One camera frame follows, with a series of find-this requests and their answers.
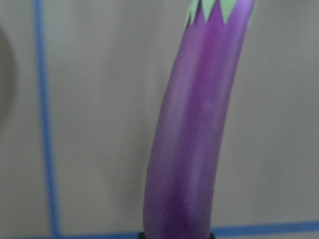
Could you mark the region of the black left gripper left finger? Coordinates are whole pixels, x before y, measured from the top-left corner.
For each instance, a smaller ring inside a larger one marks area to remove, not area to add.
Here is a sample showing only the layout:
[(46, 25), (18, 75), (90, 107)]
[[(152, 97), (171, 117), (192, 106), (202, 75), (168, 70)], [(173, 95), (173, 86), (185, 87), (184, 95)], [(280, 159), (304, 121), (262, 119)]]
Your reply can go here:
[(146, 239), (145, 234), (143, 232), (139, 232), (137, 234), (137, 239)]

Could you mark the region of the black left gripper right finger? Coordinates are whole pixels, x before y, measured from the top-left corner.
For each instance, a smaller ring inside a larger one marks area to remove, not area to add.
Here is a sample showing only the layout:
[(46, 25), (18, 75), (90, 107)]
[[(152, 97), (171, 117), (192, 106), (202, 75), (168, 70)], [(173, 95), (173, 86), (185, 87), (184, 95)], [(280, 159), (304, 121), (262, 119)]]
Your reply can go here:
[(209, 239), (216, 239), (215, 235), (213, 233), (210, 233)]

